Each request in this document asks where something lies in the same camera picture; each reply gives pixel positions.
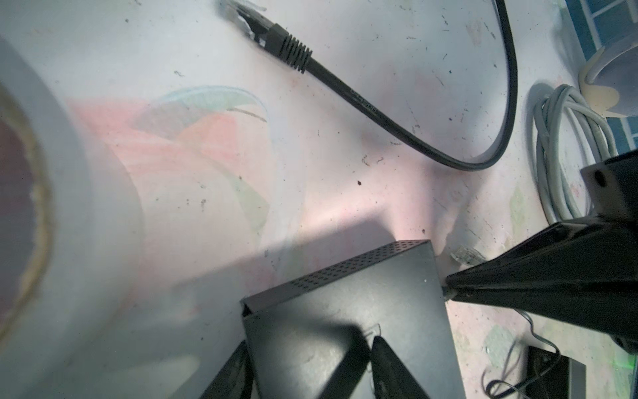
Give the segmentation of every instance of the coiled gray cable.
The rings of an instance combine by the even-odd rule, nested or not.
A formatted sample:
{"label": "coiled gray cable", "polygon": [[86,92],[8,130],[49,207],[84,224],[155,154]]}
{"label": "coiled gray cable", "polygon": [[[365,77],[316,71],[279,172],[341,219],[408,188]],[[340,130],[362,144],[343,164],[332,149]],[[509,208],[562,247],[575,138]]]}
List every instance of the coiled gray cable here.
{"label": "coiled gray cable", "polygon": [[534,106],[533,113],[538,130],[536,173],[540,202],[549,224],[583,216],[575,203],[558,155],[558,132],[565,109],[574,112],[596,162],[618,155],[607,121],[590,109],[578,90],[563,84],[551,96],[542,98]]}

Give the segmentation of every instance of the white grout line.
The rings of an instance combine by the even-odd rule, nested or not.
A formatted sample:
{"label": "white grout line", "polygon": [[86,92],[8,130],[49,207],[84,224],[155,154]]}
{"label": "white grout line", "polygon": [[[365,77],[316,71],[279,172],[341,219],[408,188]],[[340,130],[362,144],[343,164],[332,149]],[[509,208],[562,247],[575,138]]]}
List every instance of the white grout line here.
{"label": "white grout line", "polygon": [[627,122],[627,118],[620,118],[620,125],[623,127],[623,131],[625,132],[625,137],[627,138],[627,144],[629,144],[629,149],[636,149],[636,143],[632,136],[632,129],[629,127],[629,122]]}
{"label": "white grout line", "polygon": [[638,22],[638,4],[636,4],[636,0],[627,0],[627,7],[629,8],[629,16],[635,24]]}
{"label": "white grout line", "polygon": [[606,6],[604,6],[603,8],[601,8],[600,10],[596,11],[595,13],[591,14],[592,18],[596,18],[597,16],[599,16],[602,13],[606,13],[607,11],[611,10],[612,8],[614,8],[615,6],[619,5],[620,3],[624,3],[626,0],[616,0],[613,1],[609,4],[607,4]]}
{"label": "white grout line", "polygon": [[590,5],[587,4],[587,0],[580,0],[582,13],[585,14],[585,20],[587,21],[587,27],[590,29],[591,38],[594,41],[594,46],[596,46],[596,50],[602,47],[600,42],[600,35],[596,30],[596,23],[594,22],[594,18],[591,16]]}

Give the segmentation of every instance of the cable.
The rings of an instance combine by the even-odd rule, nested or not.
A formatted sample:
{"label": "cable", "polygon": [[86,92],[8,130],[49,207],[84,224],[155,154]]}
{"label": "cable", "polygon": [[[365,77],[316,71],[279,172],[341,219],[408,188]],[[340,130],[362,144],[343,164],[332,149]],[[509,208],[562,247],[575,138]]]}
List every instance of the cable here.
{"label": "cable", "polygon": [[[522,310],[518,310],[515,309],[517,312],[519,312],[519,314],[521,316],[523,316],[525,318],[525,320],[527,320],[528,323],[530,323],[530,332],[531,335],[536,338],[537,340],[541,341],[542,343],[546,343],[547,345],[551,346],[552,348],[556,349],[556,353],[552,359],[552,361],[548,364],[547,367],[545,367],[545,369],[543,369],[541,372],[536,373],[535,376],[533,377],[528,377],[526,379],[524,379],[523,381],[519,382],[516,385],[511,385],[509,382],[503,381],[503,380],[492,380],[490,381],[486,386],[485,386],[485,394],[487,395],[487,397],[489,397],[489,399],[502,399],[505,398],[506,396],[511,395],[512,393],[518,392],[519,394],[523,395],[524,398],[527,398],[526,395],[524,395],[521,391],[528,385],[530,385],[533,382],[536,382],[539,378],[541,378],[543,375],[545,375],[547,372],[549,372],[552,368],[554,368],[554,366],[556,366],[558,364],[558,362],[561,359],[561,354],[560,354],[560,350],[558,350],[558,347],[550,340],[545,339],[543,337],[541,337],[540,335],[536,334],[534,332],[534,321],[531,319],[530,315],[527,314],[527,312],[524,312]],[[494,389],[495,386],[499,385],[499,384],[504,384],[509,386],[510,388],[498,393],[498,394],[493,394],[492,390]]]}
{"label": "cable", "polygon": [[514,39],[512,37],[512,30],[507,17],[505,0],[495,1],[496,11],[500,20],[501,32],[503,35],[505,55],[507,57],[507,71],[509,76],[507,105],[505,107],[503,126],[501,127],[499,137],[496,139],[498,142],[492,144],[490,149],[480,156],[487,159],[481,162],[466,162],[453,158],[433,146],[430,146],[428,143],[414,136],[408,130],[399,126],[369,101],[363,98],[359,93],[354,91],[350,86],[341,81],[341,79],[337,78],[319,62],[315,61],[315,59],[311,57],[312,51],[310,51],[309,48],[303,45],[292,35],[288,34],[288,32],[281,26],[273,24],[253,8],[246,6],[241,0],[226,0],[228,7],[235,10],[239,16],[236,23],[238,23],[238,25],[240,25],[252,37],[252,39],[254,39],[259,46],[263,47],[267,52],[270,52],[272,55],[299,70],[301,73],[307,70],[326,86],[331,88],[335,93],[340,95],[344,100],[350,103],[350,105],[388,131],[391,135],[416,149],[420,153],[432,158],[438,163],[442,163],[443,165],[466,171],[483,170],[494,165],[505,153],[514,129],[514,117],[516,116],[516,101],[518,96],[516,52],[514,51]]}
{"label": "cable", "polygon": [[563,111],[567,109],[573,112],[579,122],[596,162],[618,155],[616,142],[607,121],[590,109],[578,90],[563,84],[557,87],[551,96],[543,97],[534,106],[533,118],[538,130],[536,143],[538,194],[549,224],[582,217],[558,156],[560,123]]}

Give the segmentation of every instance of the black ethernet cable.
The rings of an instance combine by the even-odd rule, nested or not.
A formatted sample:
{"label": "black ethernet cable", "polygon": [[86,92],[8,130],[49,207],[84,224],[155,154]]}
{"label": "black ethernet cable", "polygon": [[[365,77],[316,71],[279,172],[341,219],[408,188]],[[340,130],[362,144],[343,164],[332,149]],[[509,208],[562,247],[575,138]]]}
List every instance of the black ethernet cable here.
{"label": "black ethernet cable", "polygon": [[286,29],[283,29],[279,24],[273,24],[262,14],[258,13],[254,8],[248,6],[245,1],[240,0],[240,2],[238,2],[229,0],[228,5],[237,12],[239,21],[250,37],[264,50],[279,58],[284,63],[290,65],[293,69],[296,69],[301,73],[308,71],[310,74],[314,75],[335,93],[350,103],[350,105],[361,111],[368,118],[372,119],[372,121],[387,130],[391,135],[438,163],[442,163],[443,165],[454,169],[477,171],[489,168],[503,156],[512,136],[512,130],[514,129],[514,117],[516,115],[518,72],[516,65],[516,53],[514,51],[514,39],[512,37],[512,30],[507,17],[505,0],[495,0],[495,2],[503,35],[505,55],[507,57],[507,70],[509,76],[508,96],[503,126],[501,127],[500,134],[496,138],[498,143],[493,143],[490,149],[480,156],[487,159],[479,162],[458,160],[434,148],[433,146],[430,146],[423,140],[420,140],[418,137],[414,136],[412,133],[408,132],[396,122],[391,120],[383,112],[363,98],[363,96],[354,91],[341,79],[333,75],[328,69],[326,69],[326,67],[322,66],[319,62],[312,58],[313,52],[294,36],[289,34]]}

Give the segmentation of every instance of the table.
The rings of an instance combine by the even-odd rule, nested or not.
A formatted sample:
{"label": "table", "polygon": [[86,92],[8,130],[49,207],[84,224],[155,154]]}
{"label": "table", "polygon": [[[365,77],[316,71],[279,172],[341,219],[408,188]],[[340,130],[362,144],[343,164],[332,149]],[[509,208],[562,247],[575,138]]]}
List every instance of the table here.
{"label": "table", "polygon": [[[507,73],[491,2],[260,5],[434,146],[471,157],[496,138]],[[459,268],[449,257],[459,245],[491,258],[547,225],[531,104],[576,85],[584,63],[563,0],[508,2],[519,107],[505,156],[483,172],[442,167],[397,142],[259,51],[210,1],[0,0],[0,10],[0,35],[119,157],[145,216],[120,312],[29,397],[194,398],[242,340],[244,296],[395,239],[431,239],[443,278]],[[524,344],[539,344],[512,310],[447,309],[468,398],[483,398]],[[588,397],[628,396],[629,359],[609,337],[535,320],[587,365]]]}

